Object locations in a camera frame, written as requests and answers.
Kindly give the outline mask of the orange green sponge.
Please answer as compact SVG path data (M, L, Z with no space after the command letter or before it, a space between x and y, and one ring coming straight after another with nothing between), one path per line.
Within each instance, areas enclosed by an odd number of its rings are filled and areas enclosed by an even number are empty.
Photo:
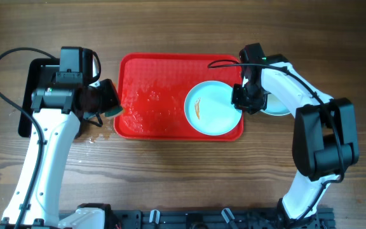
M121 114L123 114L125 112L125 109L122 106L116 106L111 108L110 110L106 111L104 113L104 116L106 118L113 118L113 117L117 117Z

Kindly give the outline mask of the white plate top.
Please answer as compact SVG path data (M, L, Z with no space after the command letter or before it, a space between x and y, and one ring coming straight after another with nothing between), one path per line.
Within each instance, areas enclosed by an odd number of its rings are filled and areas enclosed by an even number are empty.
M286 106L273 94L268 94L266 109L262 109L261 112L271 116L286 116L291 114Z

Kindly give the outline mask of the white plate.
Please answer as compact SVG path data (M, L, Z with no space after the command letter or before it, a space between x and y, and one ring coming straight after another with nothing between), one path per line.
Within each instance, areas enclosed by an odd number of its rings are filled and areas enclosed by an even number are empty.
M291 114L286 106L273 94L268 94L266 109L262 109L261 112L271 116L286 116Z
M199 133L224 135L239 124L242 111L231 103L233 88L221 81L204 81L186 95L184 114Z

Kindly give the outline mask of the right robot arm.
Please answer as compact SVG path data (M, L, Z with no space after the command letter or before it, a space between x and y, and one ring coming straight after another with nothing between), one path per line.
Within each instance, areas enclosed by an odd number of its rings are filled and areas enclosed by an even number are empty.
M274 95L295 119L292 158L297 168L292 185L278 202L279 225L295 228L312 221L331 184L341 183L359 159L354 106L334 99L296 73L281 54L267 56L258 43L245 46L236 63L242 83L233 89L235 108L254 114Z

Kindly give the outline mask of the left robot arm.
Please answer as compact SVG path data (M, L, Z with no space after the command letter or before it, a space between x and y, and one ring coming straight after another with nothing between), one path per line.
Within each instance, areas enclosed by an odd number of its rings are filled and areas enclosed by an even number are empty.
M30 121L30 142L15 192L0 228L120 228L109 204L81 204L59 218L59 195L65 164L81 124L103 125L101 114L118 115L122 108L111 80L101 80L96 52L64 46L58 71L37 82L30 105L21 107L0 92L0 98Z

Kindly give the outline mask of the red plastic tray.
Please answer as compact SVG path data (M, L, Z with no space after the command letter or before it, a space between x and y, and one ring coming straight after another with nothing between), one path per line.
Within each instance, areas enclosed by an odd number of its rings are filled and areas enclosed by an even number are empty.
M235 141L244 121L230 132L211 136L196 131L184 114L189 91L204 81L239 83L240 68L209 69L215 60L236 60L226 54L130 53L120 63L118 94L124 113L114 119L115 131L127 139L163 141Z

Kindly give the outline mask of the black rectangular water tray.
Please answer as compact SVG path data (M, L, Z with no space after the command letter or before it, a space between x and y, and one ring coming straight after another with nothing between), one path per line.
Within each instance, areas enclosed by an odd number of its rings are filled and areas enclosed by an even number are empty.
M58 59L35 59L30 63L22 109L28 115L42 109L59 109L63 114L76 113L82 74L61 70Z

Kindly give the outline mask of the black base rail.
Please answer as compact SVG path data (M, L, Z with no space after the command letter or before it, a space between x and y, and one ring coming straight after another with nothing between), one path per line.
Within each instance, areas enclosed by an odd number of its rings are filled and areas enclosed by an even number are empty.
M80 225L77 216L86 217L87 209L80 207L75 212L59 214L60 228L285 228L284 215L275 208L219 211L113 211L104 212L109 219L105 223Z

